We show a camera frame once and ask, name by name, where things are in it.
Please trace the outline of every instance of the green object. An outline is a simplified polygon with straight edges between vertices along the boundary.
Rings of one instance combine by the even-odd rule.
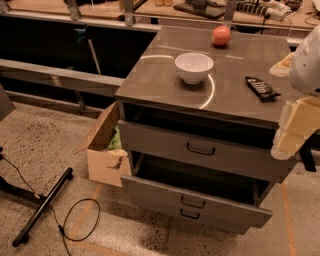
[[[109,145],[108,145],[109,150],[122,148],[118,125],[116,125],[114,130],[115,130],[115,133],[113,134],[113,136],[109,142]]]

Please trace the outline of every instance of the apple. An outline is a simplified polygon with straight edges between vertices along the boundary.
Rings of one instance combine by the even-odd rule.
[[[230,29],[226,25],[216,27],[212,31],[212,42],[216,46],[226,46],[231,39]]]

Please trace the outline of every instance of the cable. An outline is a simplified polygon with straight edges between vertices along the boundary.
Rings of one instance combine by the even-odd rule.
[[[68,218],[69,218],[72,210],[74,209],[74,207],[76,207],[79,203],[84,202],[84,201],[92,201],[92,202],[94,202],[94,203],[98,206],[97,219],[96,219],[96,222],[95,222],[93,228],[89,231],[89,233],[88,233],[87,235],[85,235],[83,238],[80,238],[80,239],[74,239],[74,238],[69,237],[69,236],[65,233],[66,222],[67,222],[67,220],[68,220]],[[58,224],[59,231],[60,231],[60,233],[61,233],[61,235],[62,235],[62,241],[63,241],[64,247],[65,247],[68,255],[71,256],[71,253],[70,253],[70,251],[69,251],[69,249],[68,249],[68,247],[67,247],[65,238],[68,239],[68,240],[70,240],[70,241],[72,241],[72,242],[81,242],[81,241],[87,239],[87,238],[92,234],[92,232],[96,229],[96,227],[97,227],[97,225],[98,225],[98,221],[99,221],[99,218],[100,218],[100,209],[101,209],[100,204],[99,204],[99,202],[98,202],[97,200],[92,199],[92,198],[85,198],[85,199],[79,200],[78,202],[76,202],[76,203],[71,207],[71,209],[70,209],[69,212],[67,213],[67,216],[66,216],[66,218],[65,218],[62,226],[60,225],[60,223],[59,223],[59,221],[58,221],[58,219],[57,219],[57,215],[56,215],[55,210],[53,209],[53,207],[50,206],[50,205],[49,205],[49,207],[52,209],[53,214],[54,214],[55,221],[56,221],[56,223]]]
[[[2,160],[2,159],[4,159],[5,161],[7,161],[11,166],[13,166],[13,168],[15,168],[15,169],[17,170],[18,174],[20,175],[21,180],[31,189],[31,191],[34,193],[34,196],[35,196],[36,198],[40,199],[39,194],[37,194],[37,193],[35,192],[35,190],[28,184],[28,182],[25,181],[25,179],[24,179],[23,176],[21,175],[18,167],[16,167],[13,163],[11,163],[8,159],[6,159],[2,154],[0,154],[0,160]],[[70,238],[69,236],[66,235],[64,228],[65,228],[66,222],[67,222],[67,220],[68,220],[68,218],[69,218],[69,215],[71,214],[71,212],[72,212],[72,210],[74,209],[74,207],[76,207],[79,203],[84,202],[84,201],[92,201],[92,202],[94,202],[94,203],[98,206],[97,219],[96,219],[96,222],[95,222],[93,228],[91,229],[91,231],[90,231],[86,236],[84,236],[83,238],[80,238],[80,239],[73,239],[73,238]],[[76,202],[76,203],[71,207],[71,209],[70,209],[69,212],[67,213],[67,216],[66,216],[66,218],[65,218],[65,220],[64,220],[64,222],[63,222],[63,226],[60,225],[60,223],[59,223],[59,221],[58,221],[58,219],[57,219],[56,212],[55,212],[55,210],[53,209],[53,207],[52,207],[51,205],[48,205],[48,206],[51,208],[51,210],[52,210],[52,212],[53,212],[53,215],[54,215],[54,219],[55,219],[56,223],[58,224],[59,231],[60,231],[60,233],[61,233],[61,235],[62,235],[62,241],[63,241],[64,247],[65,247],[68,255],[71,256],[71,254],[70,254],[70,252],[69,252],[69,250],[68,250],[66,241],[65,241],[64,238],[66,238],[66,239],[68,239],[68,240],[70,240],[70,241],[72,241],[72,242],[81,242],[81,241],[87,239],[87,238],[92,234],[92,232],[96,229],[96,227],[97,227],[97,225],[98,225],[98,221],[99,221],[99,218],[100,218],[100,209],[101,209],[100,204],[99,204],[99,202],[98,202],[97,200],[92,199],[92,198],[85,198],[85,199],[79,200],[78,202]]]
[[[36,191],[35,191],[35,190],[28,184],[28,182],[26,182],[26,180],[23,178],[23,176],[21,175],[18,167],[16,167],[13,163],[11,163],[11,162],[10,162],[7,158],[5,158],[2,154],[1,154],[0,160],[1,160],[1,159],[4,159],[5,161],[7,161],[7,163],[9,163],[13,168],[16,169],[16,171],[18,172],[21,180],[24,182],[24,184],[26,184],[26,185],[31,189],[31,191],[34,193],[34,196],[35,196],[37,199],[40,199],[39,194],[36,193]]]

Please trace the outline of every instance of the cabinet top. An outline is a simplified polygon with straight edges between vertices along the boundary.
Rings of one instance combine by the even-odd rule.
[[[285,38],[233,32],[226,48],[212,44],[211,30],[163,27],[141,56],[116,98],[124,102],[228,119],[235,122],[277,127],[289,93],[288,78],[269,73],[290,53]],[[186,52],[210,56],[214,67],[198,85],[181,80],[175,58]],[[245,77],[265,80],[281,93],[272,102],[261,102],[249,89]]]

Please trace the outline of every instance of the concrete floor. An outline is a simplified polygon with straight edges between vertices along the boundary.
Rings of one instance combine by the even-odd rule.
[[[72,255],[91,256],[319,256],[320,172],[306,172],[301,163],[282,185],[276,185],[263,206],[274,216],[262,229],[237,235],[172,218],[134,206],[121,190],[88,180],[85,152],[73,154],[95,119],[77,108],[40,99],[12,97],[16,109],[0,122],[0,146],[36,192],[46,195],[67,167],[67,181],[52,201],[62,224],[78,200],[95,198],[101,205],[96,230],[82,242],[67,242]],[[0,175],[27,188],[7,162]],[[17,248],[12,241],[34,209],[0,192],[0,255],[67,255],[52,210],[47,209]],[[97,207],[80,204],[68,219],[67,234],[81,238],[93,225]]]

